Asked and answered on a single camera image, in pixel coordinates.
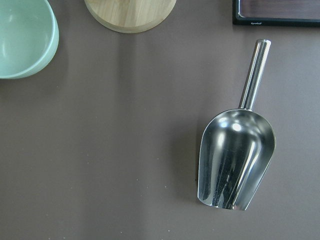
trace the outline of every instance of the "tray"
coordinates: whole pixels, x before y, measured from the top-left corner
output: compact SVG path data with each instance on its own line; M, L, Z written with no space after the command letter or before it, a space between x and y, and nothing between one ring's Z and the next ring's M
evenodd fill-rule
M320 27L320 0L233 0L233 24Z

